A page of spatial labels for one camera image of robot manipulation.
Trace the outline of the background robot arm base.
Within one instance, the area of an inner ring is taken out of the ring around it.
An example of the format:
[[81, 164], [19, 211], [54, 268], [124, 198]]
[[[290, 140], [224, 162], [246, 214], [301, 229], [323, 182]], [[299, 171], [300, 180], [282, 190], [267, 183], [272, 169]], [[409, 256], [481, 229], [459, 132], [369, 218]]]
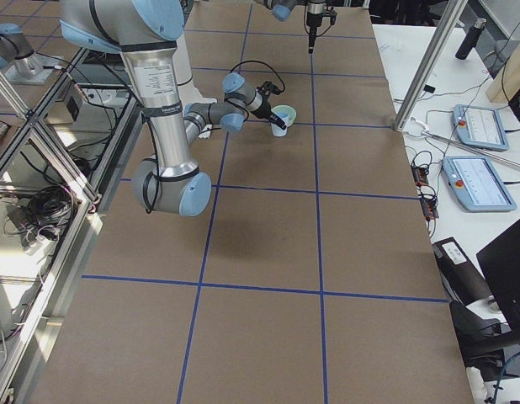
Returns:
[[57, 60], [36, 53], [18, 25], [0, 24], [0, 71], [10, 83], [43, 85], [60, 70]]

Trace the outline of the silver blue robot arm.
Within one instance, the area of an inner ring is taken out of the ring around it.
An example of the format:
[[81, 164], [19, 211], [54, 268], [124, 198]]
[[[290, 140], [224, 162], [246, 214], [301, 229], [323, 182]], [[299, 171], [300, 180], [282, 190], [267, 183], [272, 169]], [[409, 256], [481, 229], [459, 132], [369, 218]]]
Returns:
[[205, 127], [218, 125], [237, 132], [249, 113], [280, 129], [286, 123], [272, 111], [266, 96], [236, 72], [223, 81], [223, 102], [184, 106], [173, 64], [184, 25], [178, 1], [61, 4], [63, 38], [92, 51], [120, 55], [150, 126], [155, 154], [135, 171], [137, 200], [148, 211], [196, 216], [209, 203], [211, 180], [200, 170], [189, 146]]
[[323, 36], [337, 21], [332, 1], [262, 0], [263, 5], [280, 22], [286, 21], [299, 4], [304, 7], [304, 28], [308, 35], [308, 53], [314, 53], [316, 39]]

